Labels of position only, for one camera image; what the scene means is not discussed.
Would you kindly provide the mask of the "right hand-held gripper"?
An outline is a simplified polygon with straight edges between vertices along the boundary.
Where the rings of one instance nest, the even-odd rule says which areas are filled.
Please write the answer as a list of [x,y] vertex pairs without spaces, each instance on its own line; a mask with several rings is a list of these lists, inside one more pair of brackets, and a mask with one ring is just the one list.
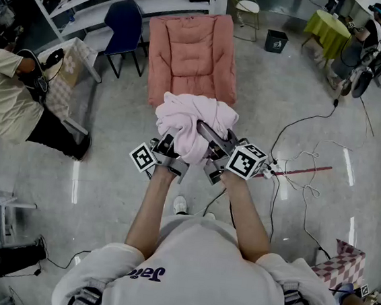
[[211,184],[219,182],[226,170],[249,180],[258,174],[267,159],[267,154],[260,148],[247,138],[238,139],[231,130],[224,140],[206,123],[197,121],[197,132],[209,142],[203,170]]

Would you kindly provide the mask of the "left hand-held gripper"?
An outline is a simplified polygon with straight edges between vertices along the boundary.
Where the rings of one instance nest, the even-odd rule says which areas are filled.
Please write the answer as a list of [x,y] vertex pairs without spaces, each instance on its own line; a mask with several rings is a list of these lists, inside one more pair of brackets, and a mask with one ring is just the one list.
[[139,172],[147,172],[149,168],[158,165],[167,169],[179,177],[178,183],[182,181],[189,169],[189,164],[174,150],[173,132],[165,132],[160,138],[153,138],[149,145],[143,142],[133,149],[129,156]]

